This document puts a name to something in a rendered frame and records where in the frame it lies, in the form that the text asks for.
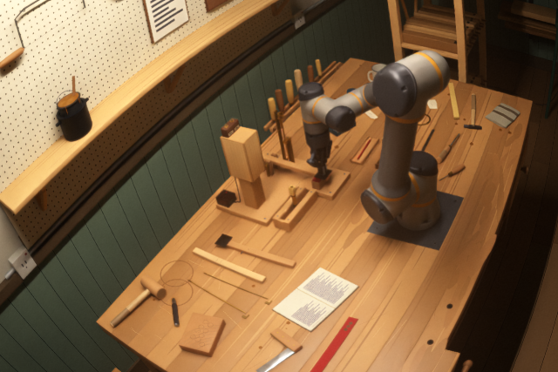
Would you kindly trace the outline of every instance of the paper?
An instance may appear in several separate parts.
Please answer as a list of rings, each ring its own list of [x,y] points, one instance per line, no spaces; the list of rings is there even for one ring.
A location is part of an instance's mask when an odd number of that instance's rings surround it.
[[[320,267],[273,310],[312,331],[357,288],[358,285]]]
[[[378,115],[376,115],[374,112],[372,111],[366,111],[365,112],[366,116],[372,119],[378,119]]]
[[[153,42],[188,22],[186,0],[145,0]]]

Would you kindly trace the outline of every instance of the white cup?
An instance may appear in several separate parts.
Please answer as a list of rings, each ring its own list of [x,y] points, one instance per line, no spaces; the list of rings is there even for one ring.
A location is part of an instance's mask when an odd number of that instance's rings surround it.
[[[372,81],[376,77],[376,75],[379,73],[379,71],[382,70],[384,67],[385,67],[385,64],[380,64],[380,63],[374,64],[372,66],[372,70],[370,70],[368,72],[368,80]]]

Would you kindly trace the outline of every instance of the wooden workbench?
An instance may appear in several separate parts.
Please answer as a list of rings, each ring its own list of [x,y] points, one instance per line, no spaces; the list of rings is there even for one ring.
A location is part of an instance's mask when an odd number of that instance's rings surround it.
[[[326,94],[337,97],[347,88],[366,83],[370,68],[369,62],[350,59],[325,83]],[[274,371],[310,371],[347,317],[352,316],[358,318],[358,323],[326,370],[452,371],[459,354],[446,350],[448,337],[493,248],[507,203],[511,201],[531,110],[528,100],[455,81],[454,84],[460,120],[453,119],[446,89],[436,97],[439,108],[429,111],[432,122],[419,127],[416,141],[416,149],[422,148],[430,130],[435,128],[426,150],[437,156],[461,133],[439,169],[440,173],[447,173],[463,162],[466,170],[439,182],[439,190],[464,197],[464,201],[439,251],[366,231],[372,221],[361,206],[360,193],[368,187],[376,170],[381,143],[364,165],[351,163],[350,159],[368,137],[382,138],[384,115],[376,109],[378,119],[361,116],[355,129],[333,138],[329,166],[350,172],[350,178],[334,200],[318,199],[292,232],[279,230],[273,223],[265,227],[219,211],[213,197],[142,273],[158,280],[169,261],[186,260],[194,268],[196,283],[248,311],[248,319],[194,287],[192,299],[179,307],[179,328],[173,325],[171,308],[153,297],[117,328],[112,328],[110,320],[143,290],[136,279],[99,318],[99,325],[152,366],[168,372],[253,372],[282,351],[282,344],[269,334],[282,328],[302,343],[303,349]],[[463,128],[469,122],[472,92],[477,95],[477,124],[483,126],[482,131]],[[507,129],[484,118],[501,102],[521,112]],[[300,110],[286,122],[285,129],[293,138],[295,155],[307,158],[310,152],[303,138]],[[280,153],[276,134],[262,148],[264,155]],[[231,182],[231,179],[225,182],[229,190]],[[218,248],[214,243],[222,233],[232,235],[237,242],[294,259],[297,264],[292,269],[281,267]],[[267,280],[260,284],[223,270],[193,255],[194,247],[264,274]],[[170,274],[188,277],[185,266],[172,265],[166,278]],[[308,332],[289,323],[272,308],[319,267],[358,284],[359,288],[320,326]],[[215,281],[204,272],[266,295],[273,302],[267,305],[266,300]],[[169,287],[168,291],[165,301],[174,296],[179,304],[191,293],[188,285]],[[211,358],[184,352],[177,345],[194,312],[221,317],[227,324]]]

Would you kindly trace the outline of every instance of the open book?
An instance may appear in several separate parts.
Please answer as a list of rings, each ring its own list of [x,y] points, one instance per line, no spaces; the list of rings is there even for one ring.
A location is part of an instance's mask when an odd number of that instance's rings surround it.
[[[273,310],[312,331],[358,288],[321,267]]]

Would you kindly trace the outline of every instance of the wooden ladder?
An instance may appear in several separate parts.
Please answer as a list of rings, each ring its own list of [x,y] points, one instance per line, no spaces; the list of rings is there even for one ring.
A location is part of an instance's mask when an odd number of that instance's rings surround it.
[[[399,1],[405,13],[402,25]],[[414,51],[432,50],[458,61],[459,81],[467,82],[467,56],[479,42],[480,81],[487,80],[487,34],[485,2],[477,0],[477,13],[464,11],[463,0],[453,0],[454,8],[445,8],[423,0],[414,0],[414,13],[409,16],[403,0],[387,0],[395,59],[404,57],[404,48]]]

